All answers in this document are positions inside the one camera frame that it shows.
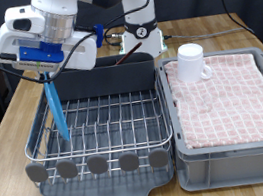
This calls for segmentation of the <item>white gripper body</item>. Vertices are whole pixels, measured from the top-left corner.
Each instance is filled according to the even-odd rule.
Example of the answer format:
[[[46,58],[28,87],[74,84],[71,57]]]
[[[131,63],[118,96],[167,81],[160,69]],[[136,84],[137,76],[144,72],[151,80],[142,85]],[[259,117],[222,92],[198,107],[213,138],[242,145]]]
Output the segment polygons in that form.
[[[11,30],[6,24],[0,28],[0,53],[13,54],[15,60],[0,59],[2,64],[11,64],[14,69],[55,73],[65,64],[68,69],[90,70],[95,67],[96,37],[87,37],[87,32],[74,33],[59,43],[58,53],[42,51],[42,41],[37,34]]]

